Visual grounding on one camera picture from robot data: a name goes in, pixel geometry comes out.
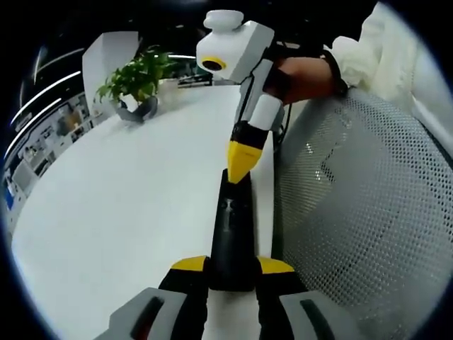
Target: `green leaves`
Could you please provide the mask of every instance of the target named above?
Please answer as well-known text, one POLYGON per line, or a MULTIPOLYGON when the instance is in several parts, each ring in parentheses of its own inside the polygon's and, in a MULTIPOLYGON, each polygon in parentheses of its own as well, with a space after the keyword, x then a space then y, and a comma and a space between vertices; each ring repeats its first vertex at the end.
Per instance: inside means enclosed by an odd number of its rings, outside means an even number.
POLYGON ((100 101, 110 94, 118 103, 121 95, 130 94, 136 101, 143 102, 157 93, 159 80, 169 76, 174 64, 168 53, 159 51, 158 46, 151 46, 122 69, 116 69, 96 93, 100 101))

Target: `gray plant pot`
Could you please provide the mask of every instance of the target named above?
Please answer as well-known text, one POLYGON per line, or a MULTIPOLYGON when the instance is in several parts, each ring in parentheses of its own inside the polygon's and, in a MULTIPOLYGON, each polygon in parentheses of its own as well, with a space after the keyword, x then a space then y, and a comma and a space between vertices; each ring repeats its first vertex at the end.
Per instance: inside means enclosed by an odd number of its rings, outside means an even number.
POLYGON ((146 101, 141 103, 133 112, 126 108, 115 107, 116 113, 123 120, 131 122, 143 123, 145 119, 153 118, 157 112, 157 97, 151 96, 146 101))

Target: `white table surface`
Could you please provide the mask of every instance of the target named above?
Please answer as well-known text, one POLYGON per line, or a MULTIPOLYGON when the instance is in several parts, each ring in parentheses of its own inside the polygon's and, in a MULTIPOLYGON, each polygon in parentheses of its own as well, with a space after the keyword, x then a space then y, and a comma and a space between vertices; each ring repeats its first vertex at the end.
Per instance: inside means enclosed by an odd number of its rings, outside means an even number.
MULTIPOLYGON (((237 86, 180 90, 179 107, 130 127, 117 115, 38 181, 13 256, 31 298, 65 340, 92 339, 171 265, 209 255, 237 86)), ((273 146, 252 171, 259 254, 270 255, 273 146)), ((254 293, 210 292, 203 339, 258 339, 254 293)))

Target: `potted plant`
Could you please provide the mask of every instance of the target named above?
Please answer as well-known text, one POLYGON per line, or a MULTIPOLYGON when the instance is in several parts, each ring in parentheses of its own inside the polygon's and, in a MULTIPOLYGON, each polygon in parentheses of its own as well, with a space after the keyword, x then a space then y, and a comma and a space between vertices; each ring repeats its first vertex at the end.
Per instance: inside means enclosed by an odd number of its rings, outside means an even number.
POLYGON ((109 96, 122 119, 143 121, 145 115, 156 113, 159 80, 169 76, 173 65, 168 53, 151 46, 105 80, 97 90, 99 100, 109 96), (128 111, 122 101, 122 97, 128 95, 139 104, 134 112, 128 111))

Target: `wrist strap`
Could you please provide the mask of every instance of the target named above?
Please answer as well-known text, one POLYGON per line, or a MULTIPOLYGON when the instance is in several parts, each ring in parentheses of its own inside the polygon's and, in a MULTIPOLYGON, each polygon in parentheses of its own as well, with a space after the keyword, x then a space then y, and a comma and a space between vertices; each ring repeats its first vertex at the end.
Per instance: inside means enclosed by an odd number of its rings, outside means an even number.
POLYGON ((337 61, 333 57, 332 53, 324 50, 323 56, 321 58, 324 59, 328 63, 328 66, 331 68, 335 93, 340 96, 346 95, 346 93, 348 92, 348 85, 344 80, 341 79, 340 68, 338 67, 337 61))

